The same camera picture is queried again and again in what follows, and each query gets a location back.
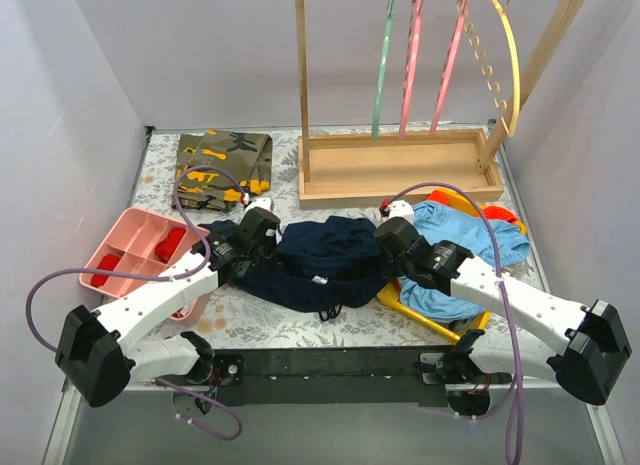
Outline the navy blue shorts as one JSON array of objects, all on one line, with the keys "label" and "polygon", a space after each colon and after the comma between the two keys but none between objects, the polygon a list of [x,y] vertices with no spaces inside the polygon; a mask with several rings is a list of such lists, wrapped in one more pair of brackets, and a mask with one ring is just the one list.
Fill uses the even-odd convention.
[{"label": "navy blue shorts", "polygon": [[272,251],[259,253],[234,285],[255,297],[321,321],[360,308],[383,289],[382,253],[367,218],[331,216],[278,227]]}]

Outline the green hanger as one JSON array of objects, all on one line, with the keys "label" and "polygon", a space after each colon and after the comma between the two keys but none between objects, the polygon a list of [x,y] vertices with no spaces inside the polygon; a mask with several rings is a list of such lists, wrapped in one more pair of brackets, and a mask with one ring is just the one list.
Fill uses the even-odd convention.
[{"label": "green hanger", "polygon": [[382,110],[382,102],[384,97],[384,85],[385,85],[386,70],[387,70],[387,61],[389,56],[391,34],[392,34],[392,27],[393,27],[394,8],[395,8],[395,0],[389,0],[387,4],[387,10],[386,10],[384,35],[383,35],[383,41],[381,46],[381,55],[380,55],[378,78],[377,78],[377,85],[376,85],[376,95],[375,95],[374,110],[373,110],[372,124],[371,124],[371,139],[373,142],[376,142],[379,137],[381,110]]}]

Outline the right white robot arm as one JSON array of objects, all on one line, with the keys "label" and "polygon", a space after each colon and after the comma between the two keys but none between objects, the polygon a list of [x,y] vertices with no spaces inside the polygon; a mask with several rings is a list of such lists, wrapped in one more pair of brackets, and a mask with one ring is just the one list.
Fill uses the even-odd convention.
[{"label": "right white robot arm", "polygon": [[392,277],[471,302],[504,318],[516,331],[471,329],[427,372],[444,383],[521,373],[554,381],[591,405],[609,398],[632,350],[618,310],[606,301],[587,306],[497,276],[470,250],[443,240],[428,243],[406,219],[393,217],[374,232]]}]

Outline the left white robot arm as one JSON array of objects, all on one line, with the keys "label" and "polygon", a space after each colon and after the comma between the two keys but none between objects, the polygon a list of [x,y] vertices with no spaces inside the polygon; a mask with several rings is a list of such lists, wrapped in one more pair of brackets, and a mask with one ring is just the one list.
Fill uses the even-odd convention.
[{"label": "left white robot arm", "polygon": [[210,233],[167,271],[128,295],[88,310],[70,311],[55,356],[92,407],[114,400],[129,383],[179,376],[200,385],[209,380],[215,352],[192,331],[148,341],[146,335],[188,303],[243,276],[253,262],[274,251],[280,223],[269,198],[253,201],[229,237]]}]

